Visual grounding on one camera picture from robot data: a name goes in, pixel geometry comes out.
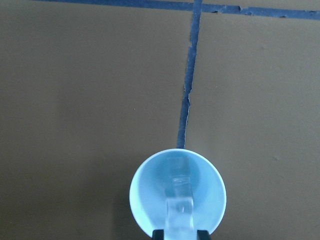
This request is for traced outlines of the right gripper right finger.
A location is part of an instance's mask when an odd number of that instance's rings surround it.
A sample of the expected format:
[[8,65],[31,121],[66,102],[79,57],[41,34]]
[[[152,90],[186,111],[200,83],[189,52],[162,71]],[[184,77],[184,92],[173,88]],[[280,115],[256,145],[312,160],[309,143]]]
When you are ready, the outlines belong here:
[[207,230],[197,230],[197,240],[211,240],[210,233]]

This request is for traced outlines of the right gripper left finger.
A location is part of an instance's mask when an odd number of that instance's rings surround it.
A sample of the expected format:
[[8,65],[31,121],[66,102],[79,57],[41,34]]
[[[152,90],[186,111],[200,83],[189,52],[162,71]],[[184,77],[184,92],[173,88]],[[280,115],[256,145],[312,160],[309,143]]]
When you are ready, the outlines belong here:
[[164,230],[163,229],[155,229],[152,232],[152,240],[164,240]]

